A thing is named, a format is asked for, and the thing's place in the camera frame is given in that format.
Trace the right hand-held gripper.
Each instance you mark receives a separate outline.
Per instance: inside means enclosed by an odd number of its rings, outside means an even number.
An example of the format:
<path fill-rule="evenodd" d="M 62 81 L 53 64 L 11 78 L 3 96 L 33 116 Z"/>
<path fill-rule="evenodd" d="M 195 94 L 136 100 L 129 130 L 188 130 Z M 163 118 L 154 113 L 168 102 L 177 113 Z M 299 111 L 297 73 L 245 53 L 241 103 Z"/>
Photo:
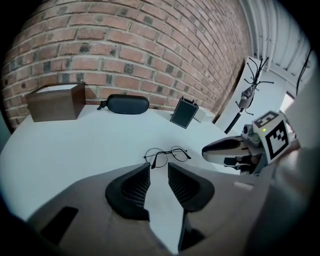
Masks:
<path fill-rule="evenodd" d="M 207 162 L 231 167 L 241 174 L 258 176 L 296 140 L 296 134 L 289 132 L 288 127 L 285 114 L 268 111 L 245 124 L 241 136 L 212 142 L 202 148 L 201 154 Z"/>

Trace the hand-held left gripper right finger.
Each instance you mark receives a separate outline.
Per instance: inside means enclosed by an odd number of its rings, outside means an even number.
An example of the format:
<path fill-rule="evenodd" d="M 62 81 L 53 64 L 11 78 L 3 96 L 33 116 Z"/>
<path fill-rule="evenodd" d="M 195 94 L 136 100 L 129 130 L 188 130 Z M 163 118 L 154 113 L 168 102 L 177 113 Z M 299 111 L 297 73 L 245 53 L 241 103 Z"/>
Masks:
<path fill-rule="evenodd" d="M 266 200 L 272 174 L 227 174 L 168 165 L 168 184 L 183 208 L 180 253 L 243 253 Z"/>

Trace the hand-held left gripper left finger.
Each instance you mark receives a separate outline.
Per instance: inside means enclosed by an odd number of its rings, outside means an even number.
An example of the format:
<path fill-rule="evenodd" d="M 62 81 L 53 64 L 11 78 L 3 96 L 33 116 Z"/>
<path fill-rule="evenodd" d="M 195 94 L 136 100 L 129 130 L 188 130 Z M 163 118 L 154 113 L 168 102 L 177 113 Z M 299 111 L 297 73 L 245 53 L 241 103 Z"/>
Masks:
<path fill-rule="evenodd" d="M 28 223 L 68 256 L 168 256 L 145 209 L 150 166 L 80 179 L 43 204 Z"/>

